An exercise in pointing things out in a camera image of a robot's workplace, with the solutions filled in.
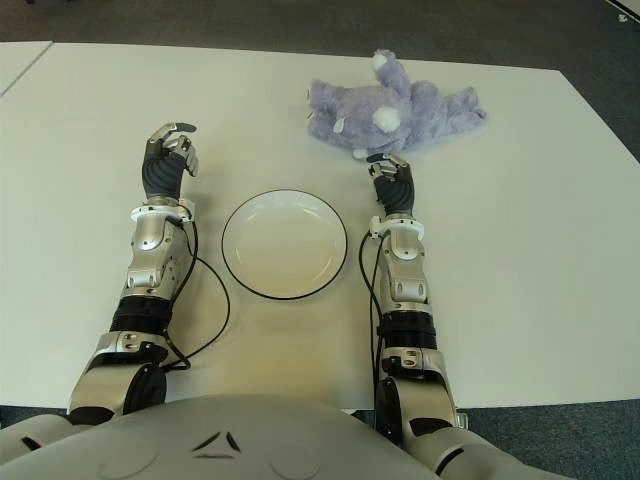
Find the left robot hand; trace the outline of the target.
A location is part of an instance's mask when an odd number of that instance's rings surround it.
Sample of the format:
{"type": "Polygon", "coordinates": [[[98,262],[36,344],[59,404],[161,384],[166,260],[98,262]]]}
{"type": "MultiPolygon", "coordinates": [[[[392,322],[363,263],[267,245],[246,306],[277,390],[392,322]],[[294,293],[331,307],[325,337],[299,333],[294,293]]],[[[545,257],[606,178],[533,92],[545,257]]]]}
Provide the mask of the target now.
{"type": "Polygon", "coordinates": [[[186,133],[197,131],[195,125],[170,122],[157,129],[147,140],[141,170],[145,195],[178,200],[182,177],[198,173],[196,149],[186,133]]]}

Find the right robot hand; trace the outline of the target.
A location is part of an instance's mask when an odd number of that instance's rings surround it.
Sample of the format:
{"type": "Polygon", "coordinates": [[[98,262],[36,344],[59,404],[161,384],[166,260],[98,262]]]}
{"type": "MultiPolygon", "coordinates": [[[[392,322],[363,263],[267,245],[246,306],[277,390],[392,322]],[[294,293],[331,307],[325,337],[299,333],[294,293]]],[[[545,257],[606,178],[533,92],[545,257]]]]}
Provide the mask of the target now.
{"type": "Polygon", "coordinates": [[[411,216],[415,200],[415,187],[408,162],[389,153],[378,153],[366,158],[377,201],[386,215],[411,216]]]}

